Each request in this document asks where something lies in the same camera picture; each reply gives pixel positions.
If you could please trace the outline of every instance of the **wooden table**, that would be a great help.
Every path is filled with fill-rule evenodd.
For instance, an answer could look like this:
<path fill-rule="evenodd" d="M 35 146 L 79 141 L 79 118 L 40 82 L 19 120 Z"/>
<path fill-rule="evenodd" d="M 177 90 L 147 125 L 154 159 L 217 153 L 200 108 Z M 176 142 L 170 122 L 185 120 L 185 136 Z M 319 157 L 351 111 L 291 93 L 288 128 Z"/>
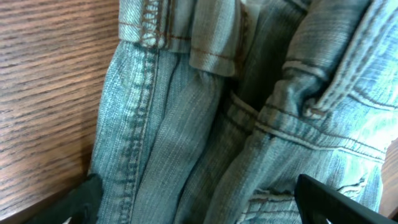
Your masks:
<path fill-rule="evenodd" d="M 5 223 L 20 223 L 86 175 L 104 75 L 118 44 L 118 7 L 118 0 L 0 1 Z M 383 170 L 384 215 L 398 206 L 397 145 Z"/>

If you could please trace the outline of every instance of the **jeans seam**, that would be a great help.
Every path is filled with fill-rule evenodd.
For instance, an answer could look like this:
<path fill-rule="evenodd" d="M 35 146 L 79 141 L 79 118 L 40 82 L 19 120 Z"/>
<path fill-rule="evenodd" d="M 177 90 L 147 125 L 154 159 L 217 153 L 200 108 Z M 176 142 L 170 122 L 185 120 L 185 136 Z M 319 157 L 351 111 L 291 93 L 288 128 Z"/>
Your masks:
<path fill-rule="evenodd" d="M 353 139 L 353 138 L 348 138 L 348 137 L 340 136 L 340 135 L 338 135 L 338 134 L 329 134 L 329 133 L 325 133 L 325 132 L 321 131 L 318 127 L 316 127 L 316 126 L 310 124 L 309 122 L 304 121 L 304 120 L 303 120 L 302 118 L 300 118 L 299 116 L 294 115 L 294 114 L 292 114 L 292 113 L 289 113 L 289 112 L 287 112 L 287 111 L 284 111 L 284 110 L 282 110 L 282 109 L 280 109 L 280 108 L 277 108 L 276 106 L 273 106 L 273 105 L 270 105 L 270 104 L 265 104 L 265 106 L 266 106 L 266 107 L 269 107 L 269 108 L 272 108 L 272 109 L 275 109 L 275 110 L 277 110 L 277 111 L 279 111 L 279 112 L 281 112 L 281 113 L 283 113 L 283 114 L 286 114 L 286 115 L 292 116 L 292 117 L 294 117 L 294 118 L 297 118 L 297 119 L 300 120 L 301 122 L 303 122 L 303 123 L 305 123 L 305 124 L 311 126 L 312 128 L 316 129 L 320 134 L 324 134 L 324 135 L 326 135 L 326 136 L 331 136 L 331 137 L 335 137 L 335 138 L 341 138 L 341 139 L 347 139 L 347 140 L 350 140 L 350 141 L 354 141 L 355 143 L 361 144 L 361 145 L 363 145 L 363 146 L 366 146 L 366 147 L 369 147 L 369 148 L 371 148 L 371 149 L 374 149 L 374 150 L 376 150 L 376 151 L 378 151 L 378 152 L 384 153 L 384 151 L 382 151 L 382 150 L 380 150 L 380 149 L 377 149 L 377 148 L 375 148 L 375 147 L 373 147 L 373 146 L 369 146 L 369 145 L 367 145 L 367 144 L 365 144 L 365 143 L 363 143 L 363 142 L 360 142 L 360 141 L 358 141 L 358 140 L 355 140 L 355 139 Z M 269 126 L 269 125 L 268 125 L 267 123 L 265 123 L 264 121 L 258 120 L 258 122 L 259 122 L 260 124 L 265 125 L 265 126 Z"/>
<path fill-rule="evenodd" d="M 142 29 L 141 29 L 141 37 L 140 37 L 140 43 L 145 45 L 145 41 L 149 39 L 155 39 L 155 44 L 157 45 L 158 40 L 159 40 L 159 6 L 160 6 L 160 0 L 143 0 L 143 10 L 141 14 L 141 22 L 142 22 Z M 156 8 L 156 10 L 148 10 L 148 6 L 153 6 Z M 148 30 L 146 29 L 146 25 L 152 25 L 155 27 L 155 29 Z M 144 36 L 146 34 L 152 34 L 154 36 L 146 37 Z"/>
<path fill-rule="evenodd" d="M 355 81 L 357 80 L 357 78 L 360 75 L 359 74 L 359 70 L 362 68 L 361 64 L 363 64 L 370 57 L 370 51 L 372 51 L 377 46 L 376 42 L 379 42 L 381 40 L 382 34 L 384 33 L 384 30 L 386 29 L 386 27 L 389 24 L 390 20 L 392 20 L 392 18 L 394 18 L 396 16 L 396 12 L 397 11 L 398 11 L 398 8 L 394 10 L 394 12 L 388 18 L 388 20 L 383 24 L 383 26 L 381 27 L 378 35 L 372 41 L 372 44 L 370 45 L 370 47 L 366 50 L 365 57 L 363 57 L 361 59 L 361 63 L 359 63 L 358 66 L 355 68 L 355 72 L 354 72 L 355 75 L 353 75 L 351 77 L 350 81 L 345 86 L 345 91 L 340 93 L 339 97 L 331 104 L 330 108 L 334 107 L 337 104 L 337 102 L 339 102 L 342 99 L 342 97 L 344 97 L 346 92 L 350 91 L 350 89 L 356 83 Z"/>
<path fill-rule="evenodd" d="M 367 27 L 369 27 L 370 24 L 372 24 L 376 20 L 376 16 L 375 15 L 376 15 L 377 12 L 379 12 L 381 10 L 382 6 L 383 6 L 383 4 L 380 4 L 380 6 L 377 8 L 377 10 L 373 11 L 373 14 L 372 14 L 373 18 L 368 21 L 368 23 L 366 24 Z M 365 30 L 362 31 L 361 36 L 358 38 L 358 41 L 356 42 L 356 47 L 363 41 L 363 39 L 365 37 L 365 34 L 366 34 L 366 31 Z M 339 89 L 340 85 L 343 83 L 343 80 L 345 80 L 344 77 L 342 76 L 342 74 L 346 74 L 347 70 L 351 67 L 351 63 L 354 61 L 353 58 L 356 56 L 357 53 L 358 53 L 357 51 L 353 52 L 349 56 L 349 58 L 347 59 L 347 61 L 348 61 L 347 66 L 345 67 L 344 71 L 341 73 L 340 79 L 337 81 L 336 85 L 331 86 L 331 87 L 333 87 L 333 89 L 332 89 L 332 91 L 329 94 L 327 94 L 327 96 L 323 100 L 323 102 L 322 102 L 323 105 L 326 105 L 329 102 L 330 98 L 332 96 L 336 95 L 337 89 Z M 328 111 L 330 108 L 332 108 L 334 106 L 334 104 L 337 101 L 340 100 L 341 97 L 342 97 L 342 94 L 340 94 L 340 96 L 331 104 L 331 106 L 329 106 L 327 109 L 323 109 L 321 111 L 323 111 L 323 112 Z"/>
<path fill-rule="evenodd" d="M 271 129 L 274 129 L 274 130 L 276 130 L 276 131 L 282 132 L 282 133 L 287 134 L 287 135 L 289 135 L 289 136 L 292 136 L 292 137 L 294 137 L 294 138 L 297 138 L 297 139 L 299 139 L 299 140 L 301 140 L 301 141 L 303 141 L 303 142 L 305 142 L 305 143 L 307 143 L 307 144 L 309 144 L 309 145 L 311 145 L 311 146 L 316 146 L 316 147 L 327 147 L 327 148 L 330 148 L 331 150 L 334 148 L 334 149 L 347 149 L 347 150 L 349 150 L 349 151 L 353 151 L 352 149 L 347 148 L 347 147 L 344 147 L 344 146 L 319 146 L 319 145 L 317 145 L 317 144 L 314 144 L 313 142 L 310 142 L 310 141 L 304 139 L 304 138 L 301 137 L 301 136 L 297 136 L 297 135 L 295 135 L 295 134 L 288 133 L 288 132 L 283 131 L 283 130 L 281 130 L 281 129 L 276 129 L 276 128 L 274 128 L 274 127 L 268 125 L 268 124 L 261 124 L 261 125 L 263 125 L 263 126 L 265 126 L 265 127 L 268 127 L 268 128 L 271 128 Z M 262 127 L 259 127 L 258 125 L 256 125 L 254 128 L 255 128 L 256 130 L 258 130 L 258 131 L 264 133 L 264 134 L 271 134 L 270 132 L 264 130 Z M 368 155 L 368 154 L 364 154 L 364 153 L 362 153 L 362 152 L 356 152 L 356 151 L 353 151 L 353 152 L 355 152 L 355 153 L 357 153 L 357 154 L 360 154 L 360 155 L 362 155 L 362 156 L 371 157 L 371 158 L 376 159 L 376 160 L 381 160 L 381 159 L 379 159 L 379 158 L 375 158 L 375 157 L 373 157 L 373 156 L 370 156 L 370 155 Z"/>
<path fill-rule="evenodd" d="M 163 13 L 163 0 L 160 0 L 160 1 L 158 1 L 158 7 L 157 7 L 157 14 L 156 14 L 156 16 L 157 16 L 157 21 L 156 21 L 156 28 L 155 28 L 155 30 L 157 30 L 158 32 L 156 32 L 157 33 L 157 35 L 156 35 L 156 41 L 155 41 L 155 46 L 158 46 L 159 45 L 159 39 L 160 39 L 160 35 L 159 35 L 159 32 L 160 32 L 160 19 L 162 18 L 162 13 Z"/>
<path fill-rule="evenodd" d="M 252 114 L 250 111 L 248 111 L 246 108 L 244 108 L 242 105 L 238 104 L 235 102 L 231 97 L 229 98 L 231 100 L 231 104 L 240 109 L 243 113 L 247 114 L 249 117 L 256 119 L 257 116 Z"/>
<path fill-rule="evenodd" d="M 238 124 L 237 122 L 235 122 L 235 120 L 231 117 L 228 116 L 226 109 L 223 109 L 220 111 L 221 115 L 224 116 L 224 118 L 233 126 L 235 126 L 238 130 L 242 131 L 244 134 L 249 135 L 252 133 L 252 130 L 247 130 L 246 128 L 244 128 L 243 126 L 241 126 L 240 124 Z"/>
<path fill-rule="evenodd" d="M 143 73 L 144 73 L 144 80 L 142 81 L 142 85 L 141 85 L 141 92 L 140 92 L 140 97 L 139 97 L 139 104 L 136 106 L 136 108 L 135 108 L 135 113 L 134 114 L 137 114 L 137 112 L 139 111 L 139 108 L 140 108 L 140 105 L 142 104 L 142 100 L 143 100 L 143 92 L 144 92 L 144 88 L 143 88 L 143 86 L 145 85 L 145 78 L 146 78 L 146 61 L 147 61 L 147 49 L 145 49 L 145 51 L 144 51 L 144 59 L 143 59 Z M 134 125 L 134 127 L 132 128 L 132 131 L 133 131 L 133 133 L 135 134 L 135 131 L 137 131 L 136 130 L 136 124 Z M 129 144 L 128 144 L 128 146 L 127 146 L 127 149 L 125 149 L 125 150 L 128 150 L 128 149 L 130 149 L 130 151 L 131 151 L 131 153 L 128 153 L 129 154 L 129 160 L 127 161 L 127 164 L 126 164 L 126 166 L 127 166 L 127 168 L 130 170 L 130 163 L 131 163 L 131 159 L 134 159 L 134 156 L 132 156 L 132 154 L 133 154 L 133 151 L 132 151 L 132 147 L 133 147 L 133 145 L 132 145 L 132 142 L 131 142 L 131 140 L 129 140 L 129 142 L 128 142 Z M 123 199 L 122 199 L 122 203 L 121 203 L 121 214 L 120 214 L 120 216 L 119 216 L 119 220 L 120 220 L 120 222 L 121 223 L 127 223 L 128 222 L 128 220 L 130 220 L 130 211 L 131 211 L 131 204 L 132 203 L 134 203 L 134 202 L 130 202 L 130 203 L 126 203 L 126 200 L 131 200 L 132 201 L 132 198 L 130 198 L 130 196 L 131 196 L 131 194 L 129 194 L 128 192 L 127 192 L 127 187 L 128 187 L 128 184 L 129 183 L 131 183 L 131 184 L 134 184 L 134 182 L 136 182 L 136 178 L 132 178 L 132 180 L 127 176 L 127 178 L 126 178 L 126 183 L 125 183 L 125 185 L 124 185 L 124 190 L 123 190 Z"/>
<path fill-rule="evenodd" d="M 220 55 L 220 54 L 214 54 L 214 53 L 211 53 L 211 52 L 207 52 L 207 51 L 204 51 L 202 49 L 196 48 L 194 46 L 191 46 L 191 49 L 196 51 L 196 52 L 199 52 L 199 53 L 208 54 L 208 55 L 216 56 L 216 57 L 223 58 L 223 59 L 226 59 L 226 60 L 234 61 L 234 58 L 232 58 L 232 57 L 225 56 L 225 55 Z"/>
<path fill-rule="evenodd" d="M 366 96 L 361 90 L 359 90 L 359 89 L 357 89 L 357 88 L 355 88 L 355 87 L 353 88 L 353 91 L 354 91 L 355 93 L 357 93 L 360 97 L 364 98 L 365 100 L 369 100 L 371 103 L 374 103 L 375 105 L 390 107 L 390 108 L 392 108 L 393 110 L 398 109 L 398 106 L 388 105 L 388 104 L 376 102 L 375 100 L 369 98 L 369 97 Z M 353 96 L 351 93 L 349 94 L 349 96 L 351 96 L 351 97 L 354 98 L 355 100 L 359 101 L 359 99 L 357 99 L 357 97 Z"/>
<path fill-rule="evenodd" d="M 123 24 L 123 25 L 126 25 L 126 26 L 133 26 L 133 27 L 137 27 L 137 28 L 140 28 L 140 29 L 143 28 L 142 26 L 135 25 L 135 24 L 130 24 L 130 23 L 128 23 L 128 22 L 119 22 L 119 24 Z M 160 31 L 158 31 L 158 30 L 148 30 L 148 31 L 156 32 L 156 33 L 158 33 L 159 35 L 164 35 L 164 36 L 166 36 L 166 37 L 168 37 L 168 38 L 173 38 L 173 39 L 179 39 L 179 40 L 190 40 L 190 39 L 191 39 L 191 37 L 179 37 L 179 36 L 174 36 L 174 35 L 171 35 L 171 34 L 167 34 L 167 33 L 165 33 L 165 32 L 160 32 Z"/>

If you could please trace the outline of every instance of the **double stitching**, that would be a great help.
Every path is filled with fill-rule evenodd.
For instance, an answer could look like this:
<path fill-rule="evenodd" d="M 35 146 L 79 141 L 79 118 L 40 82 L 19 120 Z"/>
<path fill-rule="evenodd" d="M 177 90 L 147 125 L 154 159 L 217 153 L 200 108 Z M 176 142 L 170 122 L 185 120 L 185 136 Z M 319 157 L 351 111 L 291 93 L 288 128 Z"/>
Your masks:
<path fill-rule="evenodd" d="M 127 25 L 127 26 L 137 27 L 137 28 L 140 28 L 140 29 L 143 28 L 142 26 L 135 25 L 135 24 L 130 24 L 130 23 L 127 23 L 127 22 L 119 22 L 119 23 L 120 23 L 120 24 L 123 24 L 123 25 Z M 156 32 L 156 33 L 158 33 L 158 34 L 160 34 L 160 35 L 164 35 L 164 36 L 166 36 L 166 37 L 168 37 L 168 38 L 173 38 L 173 39 L 180 39 L 180 40 L 190 40 L 190 39 L 191 39 L 191 37 L 179 37 L 179 36 L 167 34 L 167 33 L 165 33 L 165 32 L 160 32 L 160 31 L 158 31 L 158 30 L 148 30 L 148 31 Z"/>
<path fill-rule="evenodd" d="M 144 69 L 144 80 L 142 81 L 142 86 L 141 86 L 141 92 L 140 92 L 140 96 L 139 96 L 139 103 L 137 104 L 137 106 L 136 106 L 136 108 L 135 108 L 135 114 L 137 114 L 137 112 L 139 111 L 139 108 L 140 108 L 140 105 L 141 105 L 141 103 L 142 103 L 142 99 L 143 99 L 143 94 L 144 94 L 144 85 L 145 85 L 145 78 L 147 78 L 147 75 L 146 75 L 146 70 L 147 70 L 147 53 L 148 53 L 148 50 L 146 49 L 145 50 L 145 52 L 144 52 L 144 59 L 143 59 L 143 69 Z M 127 146 L 127 149 L 124 149 L 125 151 L 132 151 L 131 150 L 131 148 L 132 148 L 132 142 L 131 141 L 128 141 L 128 146 Z M 127 167 L 129 168 L 129 170 L 131 169 L 131 167 L 130 167 L 130 163 L 131 163 L 131 159 L 134 159 L 134 163 L 133 164 L 136 164 L 137 163 L 137 160 L 138 160 L 138 157 L 134 157 L 134 156 L 132 156 L 132 152 L 129 154 L 129 157 L 130 157 L 130 159 L 128 160 L 128 162 L 127 162 Z M 126 200 L 132 200 L 132 198 L 130 198 L 130 197 L 133 197 L 133 198 L 135 198 L 135 196 L 136 196 L 136 193 L 134 192 L 135 191 L 135 186 L 133 187 L 133 189 L 134 189 L 134 191 L 133 191 L 133 193 L 132 193 L 132 195 L 131 195 L 131 193 L 129 193 L 129 191 L 127 190 L 127 187 L 128 187 L 128 185 L 129 184 L 137 184 L 137 178 L 138 178 L 138 176 L 135 176 L 135 178 L 127 178 L 127 182 L 125 183 L 125 185 L 124 185 L 124 190 L 123 190 L 123 199 L 122 199 L 122 202 L 121 202 L 121 214 L 120 214 L 120 216 L 119 216 L 119 220 L 120 220 L 120 222 L 121 223 L 127 223 L 128 222 L 128 220 L 130 220 L 130 217 L 131 217 L 131 208 L 132 208 L 132 204 L 134 204 L 134 201 L 133 202 L 127 202 Z"/>
<path fill-rule="evenodd" d="M 375 15 L 376 15 L 377 13 L 380 12 L 380 10 L 382 9 L 383 5 L 384 5 L 384 4 L 380 4 L 380 6 L 378 7 L 378 9 L 375 10 L 374 14 L 372 15 L 373 18 L 368 22 L 367 27 L 373 26 L 374 21 L 376 20 L 376 16 L 375 16 Z M 364 30 L 364 31 L 361 33 L 361 37 L 360 37 L 359 40 L 357 41 L 356 46 L 353 47 L 353 48 L 357 48 L 358 45 L 363 41 L 363 39 L 365 38 L 366 31 L 367 31 L 367 30 Z M 338 87 L 339 87 L 339 86 L 342 84 L 342 82 L 343 82 L 343 79 L 344 79 L 343 74 L 345 74 L 345 73 L 347 72 L 347 70 L 350 68 L 351 63 L 352 63 L 352 61 L 353 61 L 352 58 L 354 58 L 354 57 L 357 55 L 357 53 L 358 53 L 358 52 L 352 53 L 352 54 L 350 55 L 349 59 L 347 59 L 347 61 L 348 61 L 347 66 L 345 66 L 344 71 L 341 73 L 340 79 L 338 80 L 338 82 L 337 82 L 336 85 L 334 86 L 333 91 L 332 91 L 330 94 L 328 94 L 328 95 L 325 97 L 325 99 L 323 100 L 323 104 L 324 104 L 324 105 L 327 104 L 327 103 L 329 102 L 329 100 L 331 99 L 331 97 L 334 96 L 334 95 L 336 94 L 336 90 L 338 89 Z M 340 93 L 340 96 L 331 104 L 331 106 L 329 106 L 329 109 L 332 108 L 332 107 L 343 97 L 343 94 L 344 94 L 344 93 Z"/>
<path fill-rule="evenodd" d="M 263 125 L 263 126 L 265 126 L 265 127 L 268 127 L 268 128 L 274 129 L 272 126 L 269 126 L 268 124 L 261 124 L 261 125 Z M 258 131 L 264 133 L 264 134 L 270 134 L 270 132 L 268 132 L 268 131 L 262 129 L 261 127 L 259 127 L 259 126 L 257 126 L 257 125 L 256 125 L 254 128 L 255 128 L 256 130 L 258 130 Z M 312 143 L 312 142 L 309 142 L 309 141 L 305 140 L 303 137 L 294 135 L 294 134 L 292 134 L 292 133 L 287 133 L 287 132 L 282 131 L 282 130 L 280 130 L 280 129 L 276 129 L 276 131 L 279 131 L 279 132 L 282 132 L 282 133 L 287 134 L 287 135 L 289 135 L 289 136 L 292 136 L 292 137 L 294 137 L 294 138 L 297 138 L 297 139 L 299 139 L 299 140 L 301 140 L 301 141 L 303 141 L 303 142 L 305 142 L 305 143 L 307 143 L 307 144 L 309 144 L 309 145 L 312 145 L 312 146 L 316 146 L 316 147 L 325 147 L 325 146 L 316 145 L 316 144 L 314 144 L 314 143 Z M 364 157 L 370 157 L 370 158 L 376 160 L 376 162 L 382 163 L 382 159 L 380 159 L 380 158 L 375 158 L 375 157 L 373 157 L 373 156 L 370 156 L 370 155 L 367 155 L 367 154 L 363 154 L 363 153 L 361 153 L 361 152 L 356 152 L 356 151 L 353 151 L 352 149 L 347 148 L 347 147 L 344 147 L 344 146 L 327 146 L 327 147 L 330 148 L 330 149 L 347 149 L 347 150 L 349 150 L 349 151 L 354 152 L 355 154 L 359 154 L 359 155 L 362 155 L 362 156 L 364 156 Z"/>
<path fill-rule="evenodd" d="M 160 3 L 161 1 L 158 0 L 145 0 L 144 1 L 144 9 L 141 15 L 141 21 L 142 21 L 142 29 L 141 29 L 141 38 L 140 38 L 140 43 L 145 45 L 146 43 L 144 43 L 145 40 L 149 40 L 149 39 L 155 39 L 155 44 L 158 44 L 159 41 L 159 5 L 161 5 Z M 156 10 L 148 10 L 147 7 L 148 6 L 152 6 L 154 8 L 156 8 Z M 156 32 L 155 30 L 148 30 L 146 25 L 153 25 L 155 27 L 155 30 L 157 30 L 158 32 Z M 146 34 L 152 34 L 154 35 L 154 37 L 146 37 L 144 38 L 144 36 Z"/>
<path fill-rule="evenodd" d="M 388 105 L 385 103 L 380 103 L 375 101 L 374 99 L 369 98 L 368 96 L 366 96 L 361 90 L 355 89 L 355 87 L 353 88 L 353 91 L 356 92 L 359 96 L 361 96 L 362 98 L 364 98 L 365 100 L 369 100 L 371 103 L 374 103 L 375 105 L 379 105 L 379 106 L 385 106 L 386 108 L 391 108 L 393 110 L 398 109 L 398 106 L 395 105 Z M 360 101 L 360 99 L 358 99 L 357 97 L 353 96 L 352 94 L 349 94 L 350 97 L 354 98 L 355 100 Z"/>
<path fill-rule="evenodd" d="M 369 57 L 370 57 L 370 51 L 373 51 L 374 48 L 377 46 L 377 44 L 375 44 L 376 42 L 379 42 L 381 40 L 381 36 L 383 35 L 385 29 L 387 28 L 388 23 L 390 23 L 390 21 L 394 18 L 394 16 L 396 16 L 396 12 L 398 12 L 398 8 L 394 10 L 394 12 L 390 15 L 390 17 L 388 18 L 388 20 L 384 23 L 384 25 L 381 27 L 380 32 L 378 33 L 377 37 L 372 41 L 372 44 L 370 46 L 370 48 L 367 49 L 366 53 L 365 53 L 365 57 L 362 58 L 361 63 L 355 68 L 355 75 L 353 75 L 351 77 L 351 80 L 348 82 L 348 85 L 345 87 L 345 92 L 349 91 L 349 89 L 351 89 L 353 87 L 353 85 L 355 84 L 356 79 L 358 79 L 359 77 L 359 69 L 361 68 L 361 64 L 363 64 Z M 344 93 L 340 93 L 339 97 L 336 99 L 336 101 L 334 101 L 331 104 L 331 108 L 334 107 L 337 102 L 339 102 L 342 97 L 344 97 Z"/>
<path fill-rule="evenodd" d="M 231 100 L 231 103 L 236 106 L 237 108 L 241 109 L 244 113 L 246 113 L 248 116 L 252 117 L 252 118 L 257 118 L 257 116 L 255 114 L 253 114 L 252 112 L 250 112 L 248 109 L 246 109 L 245 107 L 243 107 L 242 105 L 238 104 L 237 102 L 235 102 L 232 97 L 229 97 L 229 100 Z"/>
<path fill-rule="evenodd" d="M 242 127 L 240 124 L 234 121 L 233 118 L 229 117 L 227 114 L 227 111 L 225 109 L 221 110 L 221 115 L 224 116 L 224 118 L 231 124 L 233 124 L 238 130 L 242 131 L 246 135 L 250 135 L 252 133 L 252 130 L 247 130 L 246 128 Z"/>
<path fill-rule="evenodd" d="M 158 34 L 156 35 L 155 46 L 158 46 L 159 39 L 160 39 L 159 32 L 160 32 L 160 19 L 162 18 L 162 13 L 163 13 L 163 9 L 162 8 L 163 8 L 163 1 L 160 0 L 158 2 L 157 12 L 156 12 L 157 13 L 157 21 L 156 21 L 156 29 L 155 30 L 158 31 Z"/>
<path fill-rule="evenodd" d="M 338 135 L 338 134 L 328 134 L 328 133 L 324 133 L 321 129 L 319 129 L 318 127 L 314 126 L 313 124 L 311 124 L 311 123 L 309 123 L 309 122 L 303 120 L 303 119 L 300 118 L 299 116 L 294 115 L 294 114 L 292 114 L 292 113 L 289 113 L 289 112 L 287 112 L 287 111 L 284 111 L 284 110 L 282 110 L 282 109 L 279 109 L 279 108 L 277 108 L 276 106 L 273 106 L 273 105 L 270 105 L 270 104 L 265 104 L 265 106 L 267 106 L 267 107 L 269 107 L 269 108 L 272 108 L 272 109 L 275 109 L 275 110 L 277 110 L 277 111 L 279 111 L 279 112 L 281 112 L 281 113 L 283 113 L 283 114 L 286 114 L 286 115 L 292 116 L 292 117 L 294 117 L 294 118 L 297 118 L 297 119 L 300 120 L 301 122 L 303 122 L 303 123 L 305 123 L 305 124 L 311 126 L 312 128 L 316 129 L 316 130 L 317 130 L 319 133 L 321 133 L 321 134 L 324 134 L 324 135 L 327 135 L 327 136 L 331 136 L 331 137 L 342 138 L 342 139 L 347 139 L 347 140 L 350 140 L 350 141 L 354 141 L 355 143 L 358 143 L 358 144 L 361 144 L 361 145 L 363 145 L 363 146 L 366 146 L 366 147 L 369 147 L 369 148 L 371 148 L 371 149 L 374 149 L 374 150 L 376 150 L 377 152 L 385 153 L 385 152 L 382 151 L 382 150 L 379 150 L 379 149 L 377 149 L 377 148 L 375 148 L 375 147 L 369 146 L 369 145 L 367 145 L 367 144 L 365 144 L 365 143 L 363 143 L 363 142 L 360 142 L 360 141 L 358 141 L 358 140 L 355 140 L 355 139 L 353 139 L 353 138 L 348 138 L 348 137 L 340 136 L 340 135 Z M 265 122 L 263 122 L 263 121 L 261 121 L 261 120 L 257 120 L 257 122 L 260 123 L 260 124 L 262 124 L 262 125 L 264 125 L 264 126 L 270 127 L 267 123 L 265 123 Z"/>
<path fill-rule="evenodd" d="M 225 56 L 225 55 L 220 55 L 220 54 L 210 53 L 210 52 L 204 51 L 204 50 L 202 50 L 202 49 L 199 49 L 199 48 L 197 48 L 197 47 L 191 47 L 191 49 L 194 50 L 194 51 L 197 51 L 197 52 L 199 52 L 199 53 L 209 54 L 209 55 L 216 56 L 216 57 L 220 57 L 220 58 L 223 58 L 223 59 L 226 59 L 226 60 L 234 60 L 234 58 L 232 58 L 232 57 Z"/>

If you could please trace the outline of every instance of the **denim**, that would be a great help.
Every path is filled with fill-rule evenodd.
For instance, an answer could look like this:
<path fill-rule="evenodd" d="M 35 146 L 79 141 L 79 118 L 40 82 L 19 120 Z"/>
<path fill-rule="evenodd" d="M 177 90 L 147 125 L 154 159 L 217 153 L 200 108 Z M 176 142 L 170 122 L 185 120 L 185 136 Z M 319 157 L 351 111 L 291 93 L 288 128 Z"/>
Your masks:
<path fill-rule="evenodd" d="M 398 1 L 121 0 L 98 223 L 301 223 L 307 174 L 374 210 L 398 133 Z"/>

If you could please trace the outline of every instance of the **wooden surface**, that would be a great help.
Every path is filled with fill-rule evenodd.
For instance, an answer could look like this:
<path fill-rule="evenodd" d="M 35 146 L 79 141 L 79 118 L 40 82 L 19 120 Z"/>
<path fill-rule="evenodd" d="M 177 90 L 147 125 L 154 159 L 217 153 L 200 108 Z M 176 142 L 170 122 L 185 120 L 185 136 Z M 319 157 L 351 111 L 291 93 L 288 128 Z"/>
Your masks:
<path fill-rule="evenodd" d="M 0 1 L 0 220 L 86 175 L 118 7 Z"/>
<path fill-rule="evenodd" d="M 388 148 L 382 168 L 383 196 L 379 213 L 388 217 L 398 208 L 398 139 Z"/>

